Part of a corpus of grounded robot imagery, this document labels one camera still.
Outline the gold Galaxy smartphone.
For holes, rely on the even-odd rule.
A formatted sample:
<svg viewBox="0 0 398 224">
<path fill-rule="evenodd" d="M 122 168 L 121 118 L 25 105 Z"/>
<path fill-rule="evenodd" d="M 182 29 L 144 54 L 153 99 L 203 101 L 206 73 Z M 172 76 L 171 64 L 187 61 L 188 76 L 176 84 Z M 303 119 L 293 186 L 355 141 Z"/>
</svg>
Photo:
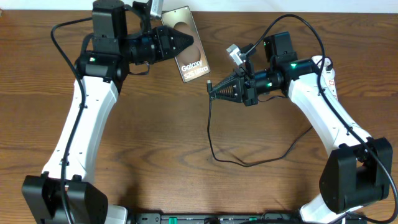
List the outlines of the gold Galaxy smartphone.
<svg viewBox="0 0 398 224">
<path fill-rule="evenodd" d="M 162 23 L 193 37 L 193 44 L 175 57 L 183 82 L 187 83 L 209 74 L 211 69 L 190 8 L 184 6 L 163 12 Z"/>
</svg>

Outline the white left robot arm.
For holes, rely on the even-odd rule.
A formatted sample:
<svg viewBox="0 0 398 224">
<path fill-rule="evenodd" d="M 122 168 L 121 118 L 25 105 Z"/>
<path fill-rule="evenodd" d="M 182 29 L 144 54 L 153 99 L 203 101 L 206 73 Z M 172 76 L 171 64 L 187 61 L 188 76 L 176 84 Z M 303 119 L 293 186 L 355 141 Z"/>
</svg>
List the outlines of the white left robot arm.
<svg viewBox="0 0 398 224">
<path fill-rule="evenodd" d="M 58 144 L 39 176 L 28 175 L 22 194 L 37 223 L 133 223 L 123 206 L 111 205 L 94 185 L 98 148 L 110 111 L 131 65 L 176 57 L 193 37 L 167 26 L 152 27 L 162 1 L 95 1 L 79 57 L 69 63 L 72 104 Z"/>
</svg>

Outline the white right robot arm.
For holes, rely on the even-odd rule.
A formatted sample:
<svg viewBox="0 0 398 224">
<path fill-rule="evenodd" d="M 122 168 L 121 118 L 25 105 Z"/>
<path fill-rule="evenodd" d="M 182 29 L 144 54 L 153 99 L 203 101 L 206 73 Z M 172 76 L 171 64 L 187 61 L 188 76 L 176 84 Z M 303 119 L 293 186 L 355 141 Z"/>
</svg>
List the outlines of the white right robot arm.
<svg viewBox="0 0 398 224">
<path fill-rule="evenodd" d="M 264 48 L 270 67 L 255 71 L 249 59 L 253 45 L 228 47 L 236 68 L 219 84 L 208 84 L 210 99 L 254 106 L 259 95 L 281 91 L 307 117 L 328 155 L 320 193 L 300 208 L 300 221 L 364 220 L 357 209 L 397 193 L 391 176 L 391 144 L 385 138 L 373 138 L 342 107 L 329 58 L 299 59 L 288 32 L 266 37 Z"/>
</svg>

